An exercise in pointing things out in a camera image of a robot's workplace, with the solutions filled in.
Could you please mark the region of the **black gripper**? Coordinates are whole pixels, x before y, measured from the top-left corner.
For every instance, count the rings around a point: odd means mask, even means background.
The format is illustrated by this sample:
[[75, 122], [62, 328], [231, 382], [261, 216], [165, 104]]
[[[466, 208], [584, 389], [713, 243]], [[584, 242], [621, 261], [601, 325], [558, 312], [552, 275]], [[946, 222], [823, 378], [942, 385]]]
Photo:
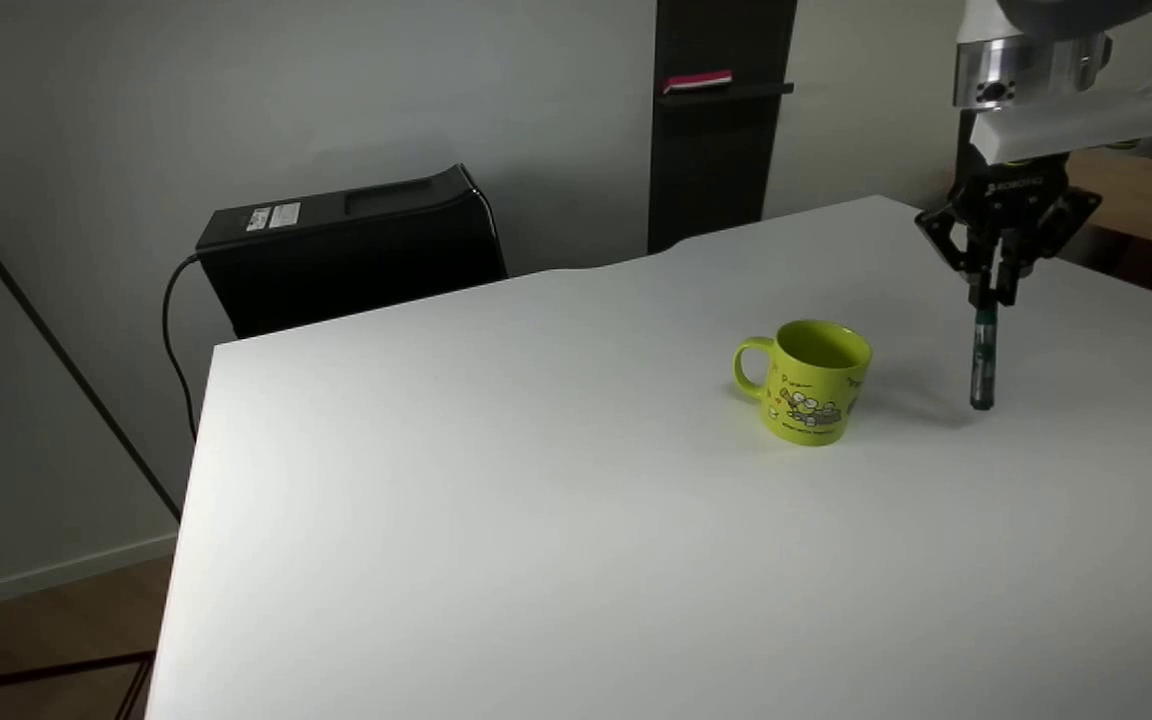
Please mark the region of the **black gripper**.
[[951, 190], [916, 211], [916, 230], [967, 279], [972, 306], [1013, 308], [1032, 266], [1055, 255], [1094, 222], [1099, 198], [1070, 183], [1065, 152], [990, 166], [967, 143], [975, 122], [982, 111], [961, 115]]

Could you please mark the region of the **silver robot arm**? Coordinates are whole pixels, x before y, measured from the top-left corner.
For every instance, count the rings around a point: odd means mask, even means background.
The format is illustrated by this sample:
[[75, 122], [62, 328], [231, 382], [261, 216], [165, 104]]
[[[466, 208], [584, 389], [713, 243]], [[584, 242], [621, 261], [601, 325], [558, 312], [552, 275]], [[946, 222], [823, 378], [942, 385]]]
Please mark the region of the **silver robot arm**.
[[1013, 306], [1032, 266], [1055, 255], [1099, 208], [1096, 193], [1070, 183], [1065, 152], [993, 161], [972, 140], [975, 124], [1087, 92], [1113, 57], [1107, 34], [1148, 11], [1152, 0], [965, 0], [951, 63], [955, 175], [916, 230], [967, 279], [975, 312]]

